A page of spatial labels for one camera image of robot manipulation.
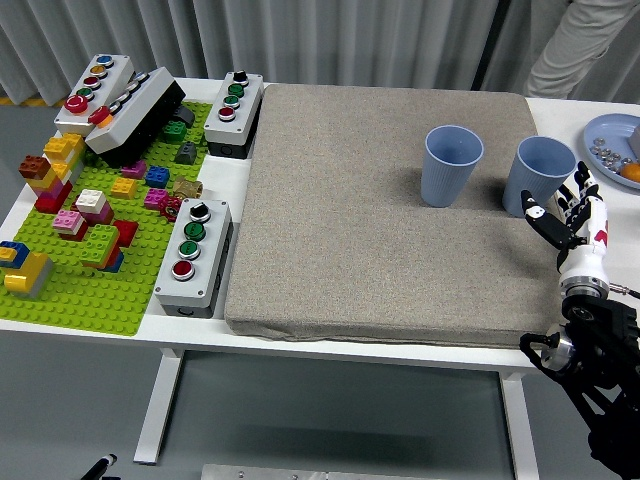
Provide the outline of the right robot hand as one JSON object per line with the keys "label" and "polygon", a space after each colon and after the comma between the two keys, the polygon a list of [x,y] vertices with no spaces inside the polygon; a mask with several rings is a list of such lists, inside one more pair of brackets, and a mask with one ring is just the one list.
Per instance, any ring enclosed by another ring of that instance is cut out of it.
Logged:
{"label": "right robot hand", "polygon": [[523,190],[521,206],[527,223],[558,251],[557,270],[561,281],[572,277],[592,277],[608,284],[603,259],[608,246],[608,212],[595,181],[586,164],[580,161],[574,173],[579,187],[575,195],[562,185],[556,195],[560,215],[555,216]]}

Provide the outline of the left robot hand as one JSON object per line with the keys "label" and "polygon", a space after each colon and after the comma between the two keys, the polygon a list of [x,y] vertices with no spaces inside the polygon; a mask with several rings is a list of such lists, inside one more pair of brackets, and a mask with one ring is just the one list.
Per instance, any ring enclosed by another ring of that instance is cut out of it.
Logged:
{"label": "left robot hand", "polygon": [[82,476],[81,480],[98,480],[117,462],[115,454],[107,454],[97,460]]}

